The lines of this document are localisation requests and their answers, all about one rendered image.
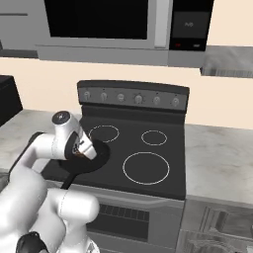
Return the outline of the grey marbled drawer front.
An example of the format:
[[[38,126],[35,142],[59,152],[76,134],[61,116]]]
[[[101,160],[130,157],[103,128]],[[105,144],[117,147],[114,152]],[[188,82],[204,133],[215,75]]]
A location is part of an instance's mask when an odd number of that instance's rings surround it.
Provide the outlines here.
[[[253,241],[253,208],[186,200],[181,228]]]

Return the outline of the grey microwave oven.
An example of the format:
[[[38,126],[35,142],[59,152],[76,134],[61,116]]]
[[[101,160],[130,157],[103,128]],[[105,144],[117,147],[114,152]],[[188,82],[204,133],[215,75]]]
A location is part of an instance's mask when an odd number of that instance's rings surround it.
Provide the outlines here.
[[[199,68],[204,63],[214,0],[173,0],[168,46],[123,49],[38,44],[43,60]]]

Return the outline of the black stove with hob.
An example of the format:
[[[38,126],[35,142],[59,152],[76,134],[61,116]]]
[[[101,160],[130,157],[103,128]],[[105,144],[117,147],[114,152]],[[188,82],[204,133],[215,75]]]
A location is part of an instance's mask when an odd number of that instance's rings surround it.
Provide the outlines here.
[[[92,139],[107,143],[109,161],[99,170],[78,175],[69,189],[117,198],[135,195],[185,202],[185,116],[190,90],[169,84],[83,80],[77,84],[82,107],[80,124]],[[84,100],[89,91],[90,100]],[[105,92],[108,98],[101,100]],[[118,95],[124,94],[121,103]],[[134,96],[143,102],[136,104]],[[153,98],[160,97],[159,105]],[[172,100],[179,99],[174,107]],[[43,176],[61,187],[68,176],[56,160],[45,166]]]

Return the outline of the grey marbled wall cupboard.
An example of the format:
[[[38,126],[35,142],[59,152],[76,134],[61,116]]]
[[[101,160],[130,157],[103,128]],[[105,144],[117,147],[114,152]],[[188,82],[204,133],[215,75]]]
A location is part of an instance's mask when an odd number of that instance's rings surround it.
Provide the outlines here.
[[[209,45],[202,76],[253,79],[253,46]]]

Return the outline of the black countertop appliance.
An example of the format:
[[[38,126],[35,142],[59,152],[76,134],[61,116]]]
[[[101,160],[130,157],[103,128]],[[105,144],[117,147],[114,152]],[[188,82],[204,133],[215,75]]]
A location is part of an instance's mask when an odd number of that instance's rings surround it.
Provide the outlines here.
[[[23,110],[13,76],[0,75],[0,127]]]

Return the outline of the black frying pan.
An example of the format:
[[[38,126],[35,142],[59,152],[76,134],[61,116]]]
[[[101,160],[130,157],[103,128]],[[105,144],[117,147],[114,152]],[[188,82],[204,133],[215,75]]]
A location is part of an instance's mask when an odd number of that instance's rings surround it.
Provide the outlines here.
[[[59,160],[59,166],[68,172],[61,188],[67,190],[74,182],[75,178],[81,174],[91,173],[102,168],[110,159],[111,150],[107,143],[95,139],[93,146],[97,152],[94,159],[90,160],[86,156],[74,155],[69,160]]]

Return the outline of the microwave door with dark window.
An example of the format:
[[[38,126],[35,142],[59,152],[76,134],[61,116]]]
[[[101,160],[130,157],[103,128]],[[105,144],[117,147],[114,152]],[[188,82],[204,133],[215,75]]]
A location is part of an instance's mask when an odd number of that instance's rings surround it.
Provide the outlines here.
[[[156,0],[43,0],[41,45],[156,49]]]

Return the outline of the grey marbled cupboard door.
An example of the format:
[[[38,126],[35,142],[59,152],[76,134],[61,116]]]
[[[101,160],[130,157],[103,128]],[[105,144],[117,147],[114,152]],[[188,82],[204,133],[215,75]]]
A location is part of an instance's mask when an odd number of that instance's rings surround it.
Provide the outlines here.
[[[253,241],[180,230],[176,253],[253,253]]]

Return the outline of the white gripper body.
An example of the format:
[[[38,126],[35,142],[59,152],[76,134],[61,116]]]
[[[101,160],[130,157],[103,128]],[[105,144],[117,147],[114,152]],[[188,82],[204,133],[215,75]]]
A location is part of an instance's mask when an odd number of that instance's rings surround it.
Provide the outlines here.
[[[81,153],[88,159],[94,159],[97,156],[93,143],[86,133],[83,133],[81,137]]]

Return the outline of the grey oven door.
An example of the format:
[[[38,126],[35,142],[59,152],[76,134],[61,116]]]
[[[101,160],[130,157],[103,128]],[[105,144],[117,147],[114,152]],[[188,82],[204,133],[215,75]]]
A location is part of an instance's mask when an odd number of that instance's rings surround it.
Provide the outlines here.
[[[175,253],[183,201],[139,195],[98,199],[98,217],[87,230],[101,253]]]

